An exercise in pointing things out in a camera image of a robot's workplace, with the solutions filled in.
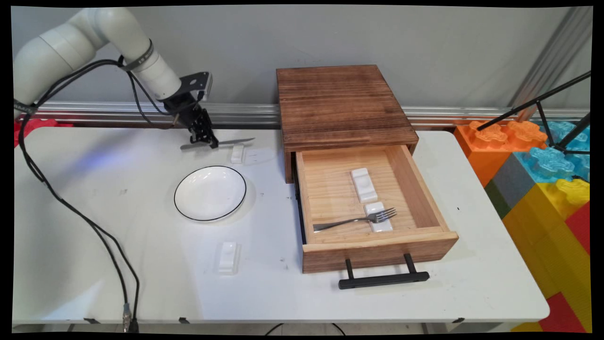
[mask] gray wall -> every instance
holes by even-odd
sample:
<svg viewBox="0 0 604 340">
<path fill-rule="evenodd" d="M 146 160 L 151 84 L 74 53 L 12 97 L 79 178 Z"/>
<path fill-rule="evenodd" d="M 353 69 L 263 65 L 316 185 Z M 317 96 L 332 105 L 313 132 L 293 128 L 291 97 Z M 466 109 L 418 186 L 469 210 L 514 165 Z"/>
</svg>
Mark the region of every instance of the gray wall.
<svg viewBox="0 0 604 340">
<path fill-rule="evenodd" d="M 554 87 L 568 82 L 572 78 L 591 70 L 591 41 L 585 43 L 577 55 L 568 65 Z M 562 92 L 545 99 L 543 106 L 546 108 L 589 108 L 590 107 L 591 78 L 567 88 Z"/>
<path fill-rule="evenodd" d="M 78 10 L 12 7 L 13 57 L 26 41 Z M 212 72 L 211 102 L 276 103 L 276 68 L 377 64 L 401 105 L 506 106 L 567 8 L 217 5 L 131 10 L 179 75 Z M 97 58 L 118 55 L 107 46 Z M 56 99 L 131 102 L 132 93 L 126 75 L 106 67 Z"/>
</svg>

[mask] white table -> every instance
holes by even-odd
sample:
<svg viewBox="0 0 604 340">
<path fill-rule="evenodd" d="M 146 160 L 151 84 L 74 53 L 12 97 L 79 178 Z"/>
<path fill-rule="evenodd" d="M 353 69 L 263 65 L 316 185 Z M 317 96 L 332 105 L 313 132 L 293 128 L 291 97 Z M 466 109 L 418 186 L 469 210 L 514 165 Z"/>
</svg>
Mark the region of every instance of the white table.
<svg viewBox="0 0 604 340">
<path fill-rule="evenodd" d="M 549 313 L 489 198 L 452 134 L 419 131 L 414 160 L 459 241 L 440 261 L 416 263 L 421 283 L 339 290 L 345 271 L 301 273 L 294 186 L 284 181 L 279 130 L 216 130 L 255 137 L 245 163 L 229 147 L 181 152 L 183 129 L 40 128 L 28 151 L 55 190 L 124 247 L 141 278 L 140 322 L 524 322 Z M 232 166 L 248 193 L 232 216 L 204 224 L 174 207 L 195 169 Z M 91 228 L 55 201 L 14 151 L 13 323 L 121 323 L 123 297 Z M 242 245 L 239 272 L 220 276 L 224 241 Z M 130 304 L 134 280 L 127 267 Z M 406 272 L 355 269 L 355 276 Z"/>
</svg>

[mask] fork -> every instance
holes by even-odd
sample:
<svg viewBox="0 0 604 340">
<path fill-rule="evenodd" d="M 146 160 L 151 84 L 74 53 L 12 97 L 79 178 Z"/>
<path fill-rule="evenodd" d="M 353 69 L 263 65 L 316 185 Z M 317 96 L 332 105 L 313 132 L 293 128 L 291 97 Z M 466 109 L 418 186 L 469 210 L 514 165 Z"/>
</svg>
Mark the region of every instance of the fork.
<svg viewBox="0 0 604 340">
<path fill-rule="evenodd" d="M 321 230 L 325 230 L 331 227 L 339 226 L 340 224 L 356 222 L 356 221 L 371 221 L 373 223 L 381 223 L 387 221 L 396 216 L 396 210 L 394 208 L 386 209 L 384 211 L 374 212 L 373 214 L 369 214 L 366 217 L 353 218 L 352 220 L 333 222 L 333 223 L 323 223 L 323 224 L 313 224 L 313 229 L 315 232 L 319 232 Z"/>
</svg>

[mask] interlocking foam block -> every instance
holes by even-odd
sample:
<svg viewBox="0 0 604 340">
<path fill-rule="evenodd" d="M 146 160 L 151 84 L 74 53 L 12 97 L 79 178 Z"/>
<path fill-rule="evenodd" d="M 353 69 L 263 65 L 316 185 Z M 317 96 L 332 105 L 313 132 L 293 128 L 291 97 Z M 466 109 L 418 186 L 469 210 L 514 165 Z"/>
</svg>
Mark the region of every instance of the interlocking foam block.
<svg viewBox="0 0 604 340">
<path fill-rule="evenodd" d="M 493 183 L 510 208 L 514 208 L 530 188 L 535 186 L 535 181 L 514 153 L 507 158 L 497 171 L 493 177 Z"/>
<path fill-rule="evenodd" d="M 538 186 L 564 220 L 590 200 L 590 184 L 583 180 L 557 180 Z"/>
<path fill-rule="evenodd" d="M 483 187 L 485 187 L 512 152 L 506 149 L 477 148 L 472 142 L 470 142 L 468 138 L 468 131 L 469 127 L 458 126 L 455 128 L 453 135 L 455 135 L 455 138 L 461 146 L 461 149 L 463 150 L 464 154 L 466 154 L 467 160 L 472 166 L 474 173 L 476 173 L 480 183 L 483 185 Z"/>
<path fill-rule="evenodd" d="M 503 219 L 507 213 L 510 212 L 510 206 L 507 205 L 506 200 L 503 199 L 499 189 L 497 189 L 497 186 L 491 180 L 489 181 L 489 184 L 484 187 L 484 190 L 487 192 L 493 207 L 495 207 L 497 215 L 499 215 L 499 218 Z"/>
<path fill-rule="evenodd" d="M 514 208 L 537 183 L 553 183 L 560 178 L 572 181 L 573 169 L 574 165 L 564 159 L 560 151 L 532 148 L 530 152 L 513 152 L 497 171 L 493 182 L 507 205 Z"/>
<path fill-rule="evenodd" d="M 590 256 L 566 225 L 537 242 L 535 251 L 583 328 L 591 333 Z"/>
<path fill-rule="evenodd" d="M 514 151 L 528 151 L 530 148 L 543 148 L 547 135 L 539 130 L 539 125 L 524 121 L 522 123 L 511 121 L 503 129 L 507 134 L 507 143 L 512 145 Z"/>
<path fill-rule="evenodd" d="M 568 148 L 569 150 L 580 151 L 580 148 Z M 574 173 L 589 180 L 590 177 L 590 155 L 567 154 L 565 158 L 574 164 Z"/>
<path fill-rule="evenodd" d="M 587 202 L 567 220 L 566 224 L 587 254 L 590 253 L 590 203 Z"/>
<path fill-rule="evenodd" d="M 503 224 L 506 226 L 508 233 L 512 237 L 516 248 L 518 248 L 518 252 L 526 263 L 528 270 L 533 275 L 541 293 L 543 293 L 543 296 L 547 299 L 554 294 L 559 293 L 560 288 L 556 286 L 539 255 L 533 248 L 533 245 L 530 244 L 527 239 L 522 228 L 522 216 L 517 216 L 517 212 L 518 211 L 515 211 L 515 208 L 512 209 L 503 218 Z"/>
<path fill-rule="evenodd" d="M 522 154 L 521 161 L 530 170 L 536 183 L 551 183 L 559 178 L 570 178 L 574 171 L 574 164 L 554 148 L 532 148 Z"/>
<path fill-rule="evenodd" d="M 543 332 L 538 322 L 525 322 L 511 329 L 512 332 Z"/>
<path fill-rule="evenodd" d="M 551 136 L 554 138 L 556 143 L 559 143 L 576 125 L 571 122 L 548 122 L 547 126 L 550 128 Z M 545 132 L 545 128 L 542 126 L 541 131 Z M 568 145 L 567 148 L 578 148 L 581 150 L 590 150 L 590 126 L 587 126 L 577 137 L 575 137 Z"/>
<path fill-rule="evenodd" d="M 484 123 L 473 121 L 468 126 L 456 127 L 454 133 L 483 187 L 493 179 L 511 152 L 546 147 L 547 136 L 534 123 L 509 122 L 503 127 L 495 124 L 478 131 Z"/>
<path fill-rule="evenodd" d="M 562 293 L 547 299 L 547 304 L 550 305 L 550 315 L 539 321 L 544 332 L 585 333 Z"/>
<path fill-rule="evenodd" d="M 535 245 L 564 219 L 547 199 L 539 185 L 535 185 L 508 213 L 514 212 L 530 244 Z"/>
</svg>

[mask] wooden box top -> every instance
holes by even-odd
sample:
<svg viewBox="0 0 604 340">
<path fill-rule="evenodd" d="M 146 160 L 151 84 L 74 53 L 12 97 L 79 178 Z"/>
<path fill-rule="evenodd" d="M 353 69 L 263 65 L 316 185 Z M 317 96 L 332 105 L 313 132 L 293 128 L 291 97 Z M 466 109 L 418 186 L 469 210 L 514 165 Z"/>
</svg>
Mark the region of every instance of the wooden box top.
<svg viewBox="0 0 604 340">
<path fill-rule="evenodd" d="M 419 140 L 377 65 L 277 70 L 285 152 Z"/>
</svg>

